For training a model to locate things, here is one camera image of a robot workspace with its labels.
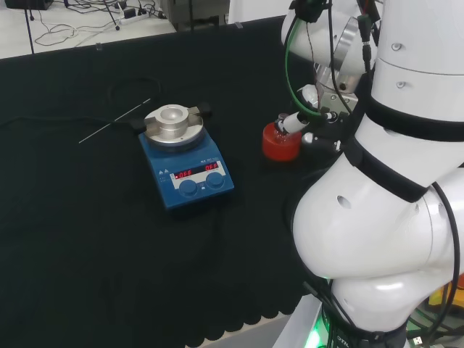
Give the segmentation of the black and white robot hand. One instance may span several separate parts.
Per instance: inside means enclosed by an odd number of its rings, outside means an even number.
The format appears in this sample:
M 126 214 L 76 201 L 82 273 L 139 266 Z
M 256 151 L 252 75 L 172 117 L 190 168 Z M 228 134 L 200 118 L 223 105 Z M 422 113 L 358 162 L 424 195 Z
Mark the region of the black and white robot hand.
M 274 122 L 276 140 L 287 141 L 301 136 L 304 149 L 324 150 L 338 153 L 341 145 L 352 133 L 354 118 L 348 110 L 353 110 L 358 102 L 354 94 L 343 94 L 343 99 L 335 91 L 323 85 L 307 84 L 296 92 L 298 101 L 321 117 L 311 118 L 301 111 L 280 114 Z

